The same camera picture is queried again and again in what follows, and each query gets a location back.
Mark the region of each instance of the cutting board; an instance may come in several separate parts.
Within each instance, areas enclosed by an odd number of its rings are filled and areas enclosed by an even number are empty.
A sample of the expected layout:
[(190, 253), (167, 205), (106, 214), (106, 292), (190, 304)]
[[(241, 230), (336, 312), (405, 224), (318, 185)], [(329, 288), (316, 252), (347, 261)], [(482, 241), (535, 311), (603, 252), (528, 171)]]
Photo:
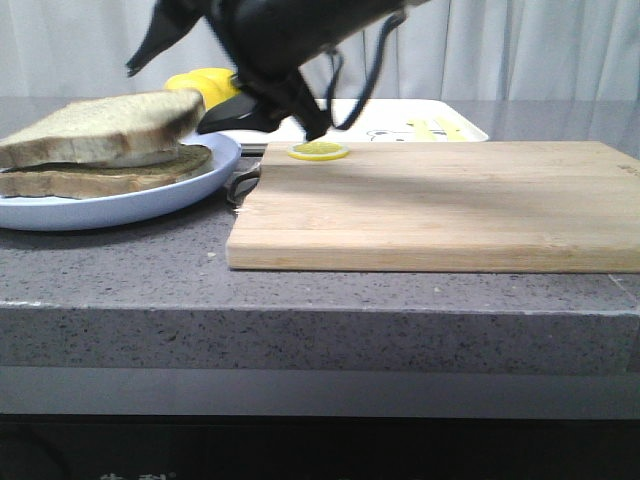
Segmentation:
[(227, 243), (236, 269), (640, 271), (640, 162), (599, 142), (267, 147)]

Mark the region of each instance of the gray countertop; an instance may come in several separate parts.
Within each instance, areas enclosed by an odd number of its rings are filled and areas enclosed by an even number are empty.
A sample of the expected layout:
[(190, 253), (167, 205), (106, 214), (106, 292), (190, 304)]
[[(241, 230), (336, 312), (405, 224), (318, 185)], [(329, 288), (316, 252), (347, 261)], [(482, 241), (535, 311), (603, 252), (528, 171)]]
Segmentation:
[[(67, 101), (0, 98), (0, 137)], [(600, 140), (640, 158), (638, 103), (449, 104), (492, 140)], [(0, 229), (0, 365), (640, 372), (640, 275), (231, 271), (233, 221), (220, 191), (116, 228)]]

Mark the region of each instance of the white tray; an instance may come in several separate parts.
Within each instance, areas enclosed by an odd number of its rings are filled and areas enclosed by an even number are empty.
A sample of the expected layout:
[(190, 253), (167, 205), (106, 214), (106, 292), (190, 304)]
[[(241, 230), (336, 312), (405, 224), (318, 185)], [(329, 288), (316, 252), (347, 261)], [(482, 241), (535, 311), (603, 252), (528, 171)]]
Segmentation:
[(240, 145), (219, 133), (192, 135), (182, 142), (212, 149), (212, 169), (173, 185), (110, 197), (74, 200), (0, 196), (0, 227), (39, 231), (112, 227), (164, 215), (202, 200), (233, 173)]
[[(356, 100), (334, 100), (334, 117), (340, 123)], [(439, 125), (444, 119), (450, 125)], [(416, 126), (409, 122), (417, 121)], [(446, 127), (455, 126), (459, 135), (447, 135)], [(301, 142), (304, 131), (291, 117), (272, 133), (248, 130), (225, 132), (248, 153), (261, 153), (269, 142)], [(330, 130), (323, 140), (337, 142), (484, 142), (489, 136), (444, 102), (414, 99), (371, 99), (358, 120), (347, 131)]]

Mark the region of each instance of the yellow handle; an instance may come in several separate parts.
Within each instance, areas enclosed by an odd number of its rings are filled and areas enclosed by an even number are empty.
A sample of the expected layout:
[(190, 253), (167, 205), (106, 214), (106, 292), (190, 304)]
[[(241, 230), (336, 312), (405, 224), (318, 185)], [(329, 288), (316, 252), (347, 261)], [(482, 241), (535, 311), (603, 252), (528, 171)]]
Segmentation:
[(189, 73), (180, 73), (169, 78), (166, 89), (193, 88), (198, 90), (208, 110), (235, 96), (238, 90), (232, 83), (233, 72), (226, 68), (199, 68)]
[(411, 125), (415, 130), (416, 140), (419, 142), (430, 141), (435, 142), (436, 136), (429, 129), (427, 121), (420, 118), (414, 118), (407, 122), (407, 125)]
[(434, 119), (442, 127), (447, 134), (447, 139), (450, 142), (466, 142), (467, 137), (462, 134), (462, 127), (455, 124), (451, 120), (445, 117), (436, 117)]

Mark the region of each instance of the toast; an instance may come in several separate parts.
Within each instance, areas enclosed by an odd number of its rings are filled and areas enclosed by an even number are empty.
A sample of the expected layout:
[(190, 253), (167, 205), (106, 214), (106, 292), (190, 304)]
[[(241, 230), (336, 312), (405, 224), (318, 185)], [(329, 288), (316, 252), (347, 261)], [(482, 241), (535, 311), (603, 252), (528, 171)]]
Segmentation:
[(192, 89), (72, 102), (3, 140), (0, 168), (44, 163), (129, 167), (175, 157), (177, 141), (204, 115)]
[(212, 153), (202, 145), (181, 145), (178, 158), (154, 165), (95, 168), (70, 163), (13, 168), (0, 173), (0, 195), (86, 199), (170, 185), (211, 168)]

